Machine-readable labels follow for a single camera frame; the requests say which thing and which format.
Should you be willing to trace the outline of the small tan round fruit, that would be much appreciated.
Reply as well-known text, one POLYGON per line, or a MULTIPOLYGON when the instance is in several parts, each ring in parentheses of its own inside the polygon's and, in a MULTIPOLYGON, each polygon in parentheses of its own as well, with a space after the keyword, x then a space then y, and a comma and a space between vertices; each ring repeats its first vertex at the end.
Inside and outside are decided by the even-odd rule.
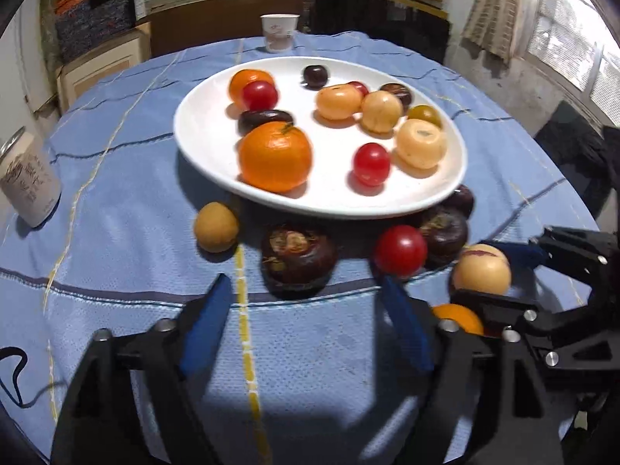
POLYGON ((196 215, 193 233, 198 246, 208 253, 223 253, 238 240, 239 221, 234 213, 218 201, 202 207, 196 215))

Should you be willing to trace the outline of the white oval plate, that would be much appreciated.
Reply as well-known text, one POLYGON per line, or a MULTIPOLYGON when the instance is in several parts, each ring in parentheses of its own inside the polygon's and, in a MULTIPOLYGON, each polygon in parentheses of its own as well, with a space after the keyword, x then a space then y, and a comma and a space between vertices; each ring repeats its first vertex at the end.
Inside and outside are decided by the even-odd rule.
POLYGON ((228 96, 235 66, 213 74, 193 87, 177 107, 173 134, 181 154, 196 170, 223 189, 279 210, 334 219, 386 219, 403 216, 438 204, 465 177, 468 150, 456 125, 444 114, 447 153, 437 166, 423 171, 396 162, 385 184, 366 189, 352 176, 352 158, 358 147, 374 137, 356 122, 341 124, 320 120, 315 93, 301 84, 301 72, 323 64, 333 83, 357 80, 377 89, 393 78, 360 64, 322 57, 268 57, 248 62, 276 80, 280 110, 292 114, 310 139, 313 166, 307 182, 291 192, 276 194, 243 182, 238 149, 239 108, 228 96))

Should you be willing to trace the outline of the storage shelf with boxes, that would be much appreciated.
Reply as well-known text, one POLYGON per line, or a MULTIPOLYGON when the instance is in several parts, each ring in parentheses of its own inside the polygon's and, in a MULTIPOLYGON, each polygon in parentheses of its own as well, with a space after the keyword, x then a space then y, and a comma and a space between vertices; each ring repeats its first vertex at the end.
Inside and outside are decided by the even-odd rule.
POLYGON ((451 25, 444 0, 49 0, 60 56, 71 62, 132 28, 155 56, 192 45, 261 35, 261 17, 295 14, 299 31, 360 31, 422 53, 446 56, 451 25))

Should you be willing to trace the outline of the cardboard box framed panel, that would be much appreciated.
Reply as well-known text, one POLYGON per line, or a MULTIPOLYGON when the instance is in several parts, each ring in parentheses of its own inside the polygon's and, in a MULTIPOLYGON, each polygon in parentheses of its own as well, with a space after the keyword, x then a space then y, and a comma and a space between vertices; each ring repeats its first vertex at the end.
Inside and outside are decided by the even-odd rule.
POLYGON ((118 74, 150 58, 150 24, 98 45, 56 71, 60 111, 64 114, 79 96, 100 80, 118 74))

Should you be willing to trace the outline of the small pale round fruit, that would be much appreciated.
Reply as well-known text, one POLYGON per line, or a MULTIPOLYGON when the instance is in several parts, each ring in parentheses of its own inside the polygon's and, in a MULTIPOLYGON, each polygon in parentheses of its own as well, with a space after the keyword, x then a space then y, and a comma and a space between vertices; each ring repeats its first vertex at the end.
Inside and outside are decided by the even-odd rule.
POLYGON ((363 98, 360 124, 366 131, 377 134, 391 132, 403 116, 403 105, 392 93, 374 91, 363 98))

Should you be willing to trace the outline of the large pale pepino melon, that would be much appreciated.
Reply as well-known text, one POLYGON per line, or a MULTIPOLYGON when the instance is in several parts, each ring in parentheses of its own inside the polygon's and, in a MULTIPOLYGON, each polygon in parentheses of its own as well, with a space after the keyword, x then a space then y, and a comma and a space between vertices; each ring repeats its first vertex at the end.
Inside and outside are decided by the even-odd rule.
POLYGON ((396 153, 413 168, 434 168, 446 155, 447 148, 443 131, 425 120, 410 119, 396 132, 396 153))

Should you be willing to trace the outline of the striped pepino melon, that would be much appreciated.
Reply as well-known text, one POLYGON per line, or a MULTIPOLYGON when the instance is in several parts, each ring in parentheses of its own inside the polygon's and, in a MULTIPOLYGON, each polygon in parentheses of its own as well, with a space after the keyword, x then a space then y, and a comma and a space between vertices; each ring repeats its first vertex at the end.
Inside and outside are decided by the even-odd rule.
POLYGON ((455 290, 505 295, 511 282, 512 270, 508 258, 487 244, 466 248, 452 272, 452 286, 455 290))

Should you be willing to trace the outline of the large orange mandarin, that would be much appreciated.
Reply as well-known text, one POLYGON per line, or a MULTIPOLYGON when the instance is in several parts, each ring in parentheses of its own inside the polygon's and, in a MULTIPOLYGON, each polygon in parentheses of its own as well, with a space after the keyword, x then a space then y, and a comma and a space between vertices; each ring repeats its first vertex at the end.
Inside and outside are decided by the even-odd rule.
POLYGON ((248 185, 274 193, 289 192, 307 182, 312 169, 310 140, 293 123, 269 122, 239 142, 239 172, 248 185))

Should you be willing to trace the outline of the white drink can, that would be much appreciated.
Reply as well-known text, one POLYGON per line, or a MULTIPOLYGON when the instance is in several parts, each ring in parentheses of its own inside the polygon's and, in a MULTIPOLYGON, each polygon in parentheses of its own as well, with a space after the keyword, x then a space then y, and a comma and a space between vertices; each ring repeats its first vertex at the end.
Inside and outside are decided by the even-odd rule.
POLYGON ((31 228, 43 224, 60 200, 61 182, 43 142, 25 127, 2 144, 1 190, 31 228))

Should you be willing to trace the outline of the red tomato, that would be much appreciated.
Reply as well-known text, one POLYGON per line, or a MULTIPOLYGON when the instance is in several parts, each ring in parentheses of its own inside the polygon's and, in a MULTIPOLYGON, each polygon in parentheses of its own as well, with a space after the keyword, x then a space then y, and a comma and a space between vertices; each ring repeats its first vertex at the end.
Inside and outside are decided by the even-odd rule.
POLYGON ((355 178, 365 186, 381 186, 391 172, 390 155, 376 143, 360 146, 353 157, 352 171, 355 178))
POLYGON ((428 247, 418 229, 395 225, 376 240, 373 261, 379 272, 401 280, 411 278, 425 265, 428 247))
POLYGON ((363 84, 363 82, 350 81, 348 82, 348 85, 354 87, 359 92, 362 98, 366 98, 366 96, 368 96, 368 94, 370 93, 369 88, 366 86, 366 84, 363 84))
POLYGON ((243 89, 243 102, 247 110, 273 109, 279 102, 279 93, 274 85, 256 81, 243 89))

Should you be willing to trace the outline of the small orange mandarin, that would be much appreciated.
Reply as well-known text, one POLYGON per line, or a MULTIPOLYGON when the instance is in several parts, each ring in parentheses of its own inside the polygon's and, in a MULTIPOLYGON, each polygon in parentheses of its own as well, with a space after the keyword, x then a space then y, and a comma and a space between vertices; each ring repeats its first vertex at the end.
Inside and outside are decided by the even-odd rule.
POLYGON ((238 108, 245 107, 243 102, 243 89, 250 83, 256 81, 268 82, 272 85, 276 84, 272 75, 261 69, 245 68, 237 71, 228 84, 228 95, 231 102, 238 108))

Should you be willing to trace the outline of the orange green tomato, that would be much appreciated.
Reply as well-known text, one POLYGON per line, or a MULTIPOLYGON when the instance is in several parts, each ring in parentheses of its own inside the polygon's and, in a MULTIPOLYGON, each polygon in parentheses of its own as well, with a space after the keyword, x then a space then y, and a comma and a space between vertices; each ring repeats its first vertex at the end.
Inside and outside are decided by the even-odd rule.
POLYGON ((407 117, 409 119, 426 121, 438 128, 443 128, 443 120, 441 119, 440 113, 433 106, 428 104, 419 104, 410 107, 407 117))

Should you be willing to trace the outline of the dark plum front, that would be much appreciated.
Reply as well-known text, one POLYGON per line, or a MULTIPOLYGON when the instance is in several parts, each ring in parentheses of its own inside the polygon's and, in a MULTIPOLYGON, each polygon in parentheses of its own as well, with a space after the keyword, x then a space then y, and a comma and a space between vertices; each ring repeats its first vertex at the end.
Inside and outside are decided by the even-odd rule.
POLYGON ((303 80, 307 88, 313 90, 321 89, 329 80, 329 71, 323 65, 308 65, 303 70, 303 80))

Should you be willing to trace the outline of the pale orange persimmon fruit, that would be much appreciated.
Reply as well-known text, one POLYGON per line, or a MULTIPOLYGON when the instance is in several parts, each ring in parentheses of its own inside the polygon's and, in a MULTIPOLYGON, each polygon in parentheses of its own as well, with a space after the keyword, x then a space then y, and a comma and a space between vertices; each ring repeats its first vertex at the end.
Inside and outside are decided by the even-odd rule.
POLYGON ((344 121, 353 117, 362 105, 362 94, 350 84, 322 88, 315 97, 316 110, 329 121, 344 121))

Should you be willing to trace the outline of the dark plum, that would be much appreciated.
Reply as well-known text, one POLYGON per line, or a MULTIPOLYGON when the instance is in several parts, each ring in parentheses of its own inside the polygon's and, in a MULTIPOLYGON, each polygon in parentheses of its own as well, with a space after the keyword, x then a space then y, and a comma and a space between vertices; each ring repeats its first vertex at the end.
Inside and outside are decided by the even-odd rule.
POLYGON ((329 71, 323 65, 308 65, 303 70, 303 80, 307 88, 313 90, 321 89, 329 80, 329 71))
POLYGON ((459 211, 466 219, 469 219, 475 207, 475 196, 469 187, 460 184, 441 204, 445 208, 459 211))

